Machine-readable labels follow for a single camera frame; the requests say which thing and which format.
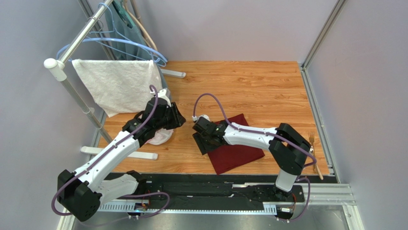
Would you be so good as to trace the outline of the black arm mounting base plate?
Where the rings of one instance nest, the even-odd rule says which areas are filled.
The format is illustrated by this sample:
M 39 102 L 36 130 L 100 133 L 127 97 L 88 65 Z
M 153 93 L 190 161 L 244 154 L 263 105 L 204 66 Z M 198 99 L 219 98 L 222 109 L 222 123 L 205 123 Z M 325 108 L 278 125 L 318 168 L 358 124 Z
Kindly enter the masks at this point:
M 212 175 L 212 174 L 144 174 L 145 193 L 160 192 L 144 198 L 119 198 L 99 208 L 100 211 L 136 213 L 154 212 L 164 207 L 167 212 L 263 212 L 269 204 L 291 206 L 303 204 L 307 183 L 292 188 L 292 196 L 281 201 L 272 194 L 276 175 Z

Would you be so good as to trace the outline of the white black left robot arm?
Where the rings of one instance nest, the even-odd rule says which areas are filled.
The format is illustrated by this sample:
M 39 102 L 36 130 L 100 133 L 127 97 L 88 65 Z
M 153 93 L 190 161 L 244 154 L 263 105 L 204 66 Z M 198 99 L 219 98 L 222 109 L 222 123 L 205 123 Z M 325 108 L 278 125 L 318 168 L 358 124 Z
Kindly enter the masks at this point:
M 175 102 L 154 97 L 129 120 L 99 154 L 73 172 L 64 170 L 57 178 L 57 192 L 52 198 L 52 210 L 60 203 L 79 221 L 87 221 L 98 208 L 114 199 L 127 195 L 140 196 L 146 191 L 146 179 L 136 171 L 108 180 L 106 177 L 131 153 L 154 138 L 161 129 L 172 130 L 181 127 L 186 119 L 179 112 Z

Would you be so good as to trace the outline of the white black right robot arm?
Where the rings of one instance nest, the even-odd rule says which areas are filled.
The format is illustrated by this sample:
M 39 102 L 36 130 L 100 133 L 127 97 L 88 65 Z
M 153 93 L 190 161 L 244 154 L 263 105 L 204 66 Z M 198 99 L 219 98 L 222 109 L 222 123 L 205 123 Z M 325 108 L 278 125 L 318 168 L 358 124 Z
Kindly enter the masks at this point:
M 280 168 L 272 194 L 281 201 L 292 196 L 294 183 L 307 167 L 307 158 L 316 162 L 311 144 L 287 123 L 258 128 L 230 121 L 217 124 L 200 117 L 195 121 L 193 130 L 193 138 L 202 154 L 221 146 L 247 146 L 269 151 Z

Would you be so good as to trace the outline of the dark red cloth napkin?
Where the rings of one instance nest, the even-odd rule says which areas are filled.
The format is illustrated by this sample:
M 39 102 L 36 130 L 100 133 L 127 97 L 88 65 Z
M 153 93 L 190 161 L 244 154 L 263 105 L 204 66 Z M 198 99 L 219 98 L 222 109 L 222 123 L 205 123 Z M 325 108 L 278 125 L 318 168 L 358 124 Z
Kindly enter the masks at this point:
M 225 145 L 207 154 L 211 164 L 220 175 L 265 156 L 262 149 L 243 145 Z

